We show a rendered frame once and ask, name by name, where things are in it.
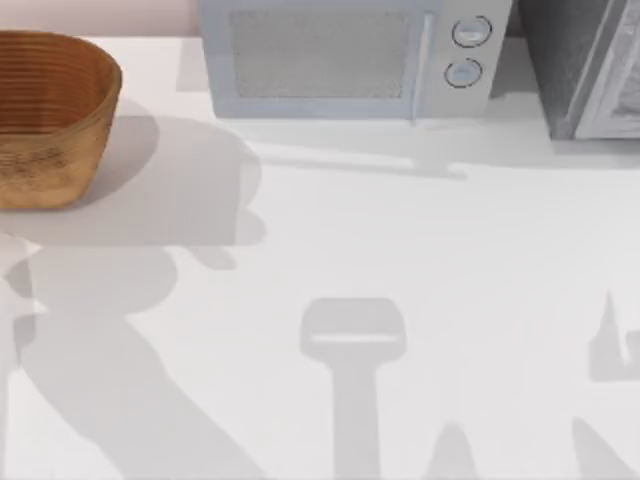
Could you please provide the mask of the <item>brown wooden basket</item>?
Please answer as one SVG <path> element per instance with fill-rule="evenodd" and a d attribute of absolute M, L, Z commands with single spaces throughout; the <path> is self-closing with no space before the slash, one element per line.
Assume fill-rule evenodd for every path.
<path fill-rule="evenodd" d="M 63 208 L 88 190 L 123 74 L 99 46 L 0 30 L 0 209 Z"/>

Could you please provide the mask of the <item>microwave oven door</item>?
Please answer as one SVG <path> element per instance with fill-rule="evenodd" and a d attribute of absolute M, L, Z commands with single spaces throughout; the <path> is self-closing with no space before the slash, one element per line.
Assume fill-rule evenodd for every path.
<path fill-rule="evenodd" d="M 197 0 L 220 118 L 411 119 L 440 0 Z"/>

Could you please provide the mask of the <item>round microwave knob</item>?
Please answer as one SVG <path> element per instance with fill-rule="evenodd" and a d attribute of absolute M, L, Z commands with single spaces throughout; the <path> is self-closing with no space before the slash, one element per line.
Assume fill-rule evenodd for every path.
<path fill-rule="evenodd" d="M 484 45 L 493 33 L 493 25 L 485 16 L 458 20 L 452 28 L 452 40 L 460 48 L 471 49 Z"/>
<path fill-rule="evenodd" d="M 484 73 L 480 62 L 472 58 L 450 63 L 444 71 L 444 79 L 454 89 L 466 89 L 477 84 Z"/>

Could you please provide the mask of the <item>pale microwave oven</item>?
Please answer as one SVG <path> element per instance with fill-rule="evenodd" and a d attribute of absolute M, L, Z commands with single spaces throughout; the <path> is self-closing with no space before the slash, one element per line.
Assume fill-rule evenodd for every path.
<path fill-rule="evenodd" d="M 480 115 L 489 100 L 505 37 L 513 0 L 440 0 L 434 22 L 423 78 L 420 114 L 417 120 L 469 118 Z M 493 25 L 490 39 L 477 48 L 458 47 L 452 40 L 454 24 L 463 18 L 485 16 Z M 466 89 L 454 89 L 444 79 L 446 67 L 472 58 L 480 62 L 481 80 Z"/>

